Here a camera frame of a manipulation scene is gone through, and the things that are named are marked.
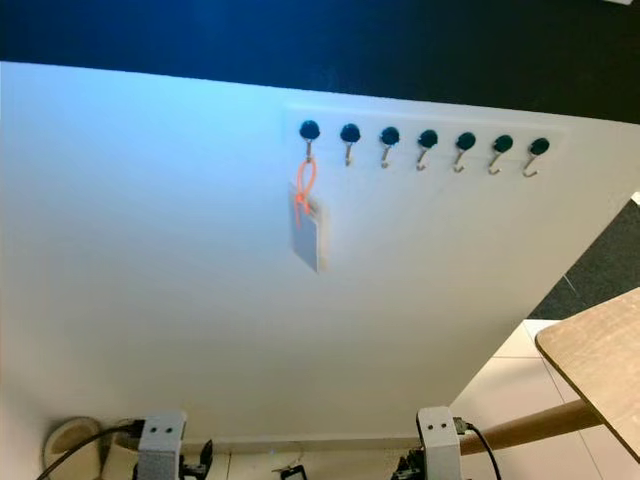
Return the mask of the white partition board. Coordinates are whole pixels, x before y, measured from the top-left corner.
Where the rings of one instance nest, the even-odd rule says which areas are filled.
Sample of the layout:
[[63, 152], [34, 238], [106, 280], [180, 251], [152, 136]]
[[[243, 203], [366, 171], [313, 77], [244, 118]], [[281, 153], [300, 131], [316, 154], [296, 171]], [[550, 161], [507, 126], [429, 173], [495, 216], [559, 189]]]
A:
[[[3, 389], [47, 416], [188, 413], [192, 436], [388, 438], [449, 404], [640, 189], [640, 120], [4, 63]], [[314, 159], [292, 105], [562, 125], [539, 174]]]

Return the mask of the light wooden table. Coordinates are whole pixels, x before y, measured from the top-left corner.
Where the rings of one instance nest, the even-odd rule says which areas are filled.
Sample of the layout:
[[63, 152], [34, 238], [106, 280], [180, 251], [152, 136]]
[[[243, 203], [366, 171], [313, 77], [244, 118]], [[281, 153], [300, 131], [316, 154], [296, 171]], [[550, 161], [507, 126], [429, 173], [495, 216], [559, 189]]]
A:
[[640, 463], [640, 287], [540, 330], [534, 343]]

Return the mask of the clear hook rail strip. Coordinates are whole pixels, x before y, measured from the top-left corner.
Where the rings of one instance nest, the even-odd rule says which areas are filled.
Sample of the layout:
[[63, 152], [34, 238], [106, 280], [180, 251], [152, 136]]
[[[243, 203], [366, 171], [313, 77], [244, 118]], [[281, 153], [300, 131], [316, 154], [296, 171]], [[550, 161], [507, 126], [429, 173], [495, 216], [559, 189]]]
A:
[[[545, 137], [550, 141], [550, 148], [535, 161], [535, 168], [544, 161], [552, 160], [564, 148], [570, 146], [570, 131], [562, 125], [550, 125], [535, 122], [511, 122], [511, 120], [481, 119], [480, 116], [463, 115], [448, 116], [442, 114], [411, 114], [406, 111], [374, 111], [361, 109], [320, 108], [320, 106], [292, 105], [285, 109], [283, 116], [284, 140], [305, 145], [300, 137], [300, 125], [306, 120], [315, 120], [319, 124], [321, 134], [314, 141], [314, 156], [317, 160], [340, 166], [344, 164], [344, 147], [340, 141], [340, 128], [344, 124], [355, 123], [361, 129], [362, 138], [353, 148], [355, 160], [348, 169], [357, 166], [374, 169], [376, 172], [417, 172], [415, 161], [419, 156], [416, 145], [419, 134], [426, 129], [433, 129], [439, 136], [438, 145], [428, 155], [429, 165], [424, 172], [453, 172], [452, 163], [454, 140], [461, 133], [476, 134], [477, 142], [463, 156], [465, 170], [456, 174], [486, 173], [492, 159], [492, 143], [500, 134], [511, 134], [515, 145], [499, 160], [500, 173], [490, 175], [521, 174], [522, 166], [529, 157], [529, 145], [536, 138]], [[390, 151], [390, 166], [380, 166], [381, 145], [379, 134], [384, 128], [394, 125], [399, 129], [399, 143]]]

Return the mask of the black round wall hook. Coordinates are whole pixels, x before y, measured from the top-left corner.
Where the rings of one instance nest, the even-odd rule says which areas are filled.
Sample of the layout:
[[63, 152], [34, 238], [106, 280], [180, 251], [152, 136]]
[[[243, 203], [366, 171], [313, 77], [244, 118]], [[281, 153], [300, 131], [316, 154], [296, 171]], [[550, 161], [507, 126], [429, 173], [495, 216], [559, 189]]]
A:
[[401, 132], [394, 125], [389, 125], [389, 127], [380, 132], [379, 141], [381, 145], [380, 166], [383, 169], [388, 169], [390, 166], [390, 151], [401, 141]]
[[490, 159], [488, 166], [486, 166], [486, 172], [490, 175], [497, 175], [500, 173], [499, 160], [506, 152], [511, 150], [515, 145], [515, 138], [511, 134], [500, 134], [492, 143], [492, 159]]
[[424, 172], [424, 170], [428, 169], [428, 155], [430, 151], [438, 145], [438, 142], [438, 133], [433, 131], [433, 129], [426, 129], [426, 131], [419, 134], [416, 140], [416, 145], [419, 146], [419, 156], [417, 156], [415, 161], [415, 169], [417, 172]]
[[300, 137], [305, 141], [305, 161], [312, 163], [314, 161], [314, 141], [321, 134], [319, 124], [315, 120], [306, 120], [300, 125]]
[[453, 173], [461, 173], [465, 170], [466, 152], [470, 151], [471, 148], [475, 146], [476, 142], [476, 134], [472, 132], [461, 133], [460, 136], [454, 140], [454, 152], [456, 152], [456, 156], [454, 156], [454, 160], [451, 165]]
[[524, 175], [525, 178], [534, 178], [539, 174], [539, 170], [534, 166], [535, 161], [538, 160], [541, 155], [544, 155], [549, 148], [550, 141], [545, 137], [536, 138], [536, 140], [530, 143], [529, 147], [527, 147], [527, 161], [521, 169], [521, 174]]
[[343, 127], [340, 128], [339, 137], [344, 147], [346, 147], [346, 151], [344, 151], [344, 164], [351, 166], [353, 160], [355, 160], [353, 148], [355, 148], [362, 138], [361, 129], [358, 128], [358, 125], [355, 123], [344, 124]]

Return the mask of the dark grey carpet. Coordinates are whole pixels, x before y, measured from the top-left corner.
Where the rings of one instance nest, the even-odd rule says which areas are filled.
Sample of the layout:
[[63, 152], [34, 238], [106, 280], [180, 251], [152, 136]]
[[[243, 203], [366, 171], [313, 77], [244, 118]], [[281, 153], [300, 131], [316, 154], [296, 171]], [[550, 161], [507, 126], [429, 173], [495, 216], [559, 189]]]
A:
[[627, 200], [529, 317], [564, 320], [635, 288], [640, 288], [640, 205]]

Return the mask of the beige foam slipper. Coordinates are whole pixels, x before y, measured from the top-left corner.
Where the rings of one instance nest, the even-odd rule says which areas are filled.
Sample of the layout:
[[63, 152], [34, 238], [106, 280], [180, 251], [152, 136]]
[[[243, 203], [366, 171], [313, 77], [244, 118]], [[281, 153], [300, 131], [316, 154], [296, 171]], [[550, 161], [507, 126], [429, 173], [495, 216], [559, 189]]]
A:
[[[79, 443], [100, 434], [101, 422], [90, 417], [68, 419], [51, 431], [44, 444], [44, 467], [60, 460]], [[60, 463], [46, 480], [101, 480], [102, 460], [100, 442], [82, 445], [76, 453]]]
[[102, 461], [101, 480], [134, 480], [143, 425], [142, 419], [128, 419], [111, 426], [111, 434], [106, 436], [108, 447]]

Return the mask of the key card with orange loop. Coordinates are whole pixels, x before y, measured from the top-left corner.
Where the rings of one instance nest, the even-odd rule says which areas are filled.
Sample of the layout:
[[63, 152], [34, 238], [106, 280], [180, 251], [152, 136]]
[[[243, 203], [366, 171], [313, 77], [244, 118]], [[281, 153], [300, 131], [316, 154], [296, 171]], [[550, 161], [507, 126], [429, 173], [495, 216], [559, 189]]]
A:
[[317, 164], [308, 154], [300, 165], [291, 191], [294, 225], [291, 230], [293, 251], [316, 273], [325, 269], [325, 227], [323, 210], [312, 196]]

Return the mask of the round wooden table leg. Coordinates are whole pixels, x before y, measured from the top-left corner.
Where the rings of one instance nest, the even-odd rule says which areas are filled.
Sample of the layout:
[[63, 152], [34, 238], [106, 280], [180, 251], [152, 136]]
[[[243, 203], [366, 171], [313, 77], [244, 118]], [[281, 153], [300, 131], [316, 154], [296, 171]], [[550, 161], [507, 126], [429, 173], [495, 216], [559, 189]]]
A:
[[503, 424], [481, 428], [481, 434], [493, 451], [553, 438], [567, 433], [595, 428], [604, 424], [598, 411], [584, 399], [561, 404], [538, 413], [531, 413]]

